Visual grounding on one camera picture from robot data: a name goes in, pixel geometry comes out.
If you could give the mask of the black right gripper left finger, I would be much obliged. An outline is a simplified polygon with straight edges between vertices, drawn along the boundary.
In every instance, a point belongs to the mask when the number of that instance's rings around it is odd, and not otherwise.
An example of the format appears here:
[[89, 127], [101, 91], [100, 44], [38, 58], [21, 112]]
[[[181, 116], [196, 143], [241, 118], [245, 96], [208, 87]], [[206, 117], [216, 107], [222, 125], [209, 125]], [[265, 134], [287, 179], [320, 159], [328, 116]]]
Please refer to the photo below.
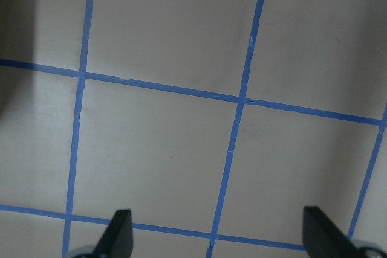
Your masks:
[[131, 210], [117, 210], [91, 257], [130, 258], [134, 248]]

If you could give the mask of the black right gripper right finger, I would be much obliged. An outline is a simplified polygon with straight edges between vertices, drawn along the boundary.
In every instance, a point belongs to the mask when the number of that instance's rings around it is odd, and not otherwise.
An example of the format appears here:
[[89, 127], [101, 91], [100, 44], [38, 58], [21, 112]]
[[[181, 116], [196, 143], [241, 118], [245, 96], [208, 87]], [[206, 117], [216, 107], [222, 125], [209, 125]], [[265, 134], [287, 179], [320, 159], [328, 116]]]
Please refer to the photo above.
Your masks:
[[303, 209], [302, 244], [312, 258], [363, 257], [363, 253], [316, 206]]

